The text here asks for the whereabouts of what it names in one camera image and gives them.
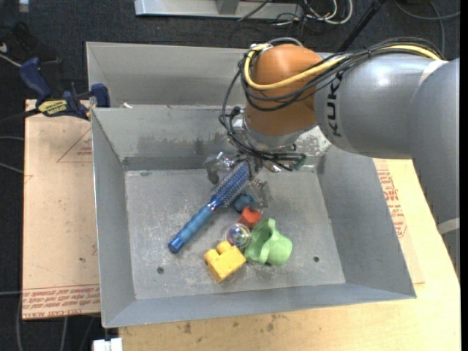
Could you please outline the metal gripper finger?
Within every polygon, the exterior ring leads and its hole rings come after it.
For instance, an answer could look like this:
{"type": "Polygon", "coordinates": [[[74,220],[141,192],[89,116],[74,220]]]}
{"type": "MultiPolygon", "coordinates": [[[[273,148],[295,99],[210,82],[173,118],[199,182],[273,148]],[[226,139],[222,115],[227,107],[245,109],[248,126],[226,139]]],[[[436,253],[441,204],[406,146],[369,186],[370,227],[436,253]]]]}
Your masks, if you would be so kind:
{"type": "Polygon", "coordinates": [[[225,153],[219,152],[206,158],[203,163],[207,171],[208,180],[213,184],[218,184],[233,168],[234,160],[225,153]]]}
{"type": "Polygon", "coordinates": [[[255,210],[263,210],[269,207],[272,196],[267,181],[253,180],[250,192],[253,197],[252,206],[255,210]]]}

